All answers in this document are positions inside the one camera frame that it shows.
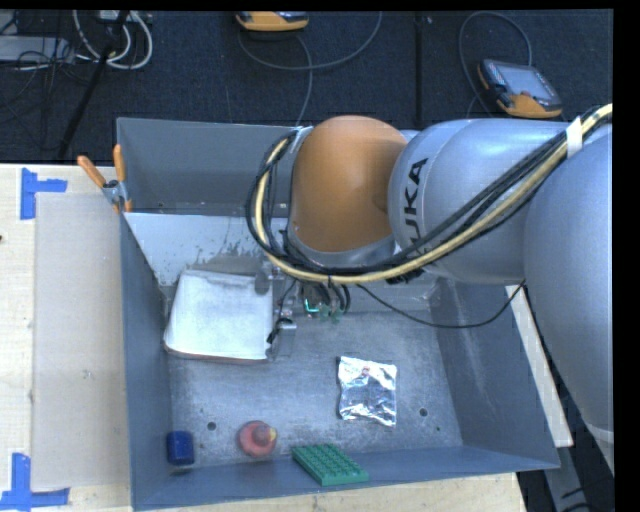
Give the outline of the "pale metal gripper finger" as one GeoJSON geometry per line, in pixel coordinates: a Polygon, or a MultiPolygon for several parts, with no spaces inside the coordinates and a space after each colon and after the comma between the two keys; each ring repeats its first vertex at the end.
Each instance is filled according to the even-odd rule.
{"type": "Polygon", "coordinates": [[[273,293],[281,280],[281,271],[277,266],[263,263],[255,274],[254,290],[257,295],[263,296],[273,293]]]}
{"type": "Polygon", "coordinates": [[[278,315],[268,337],[269,360],[275,361],[292,355],[297,329],[295,314],[291,310],[286,310],[278,315]]]}

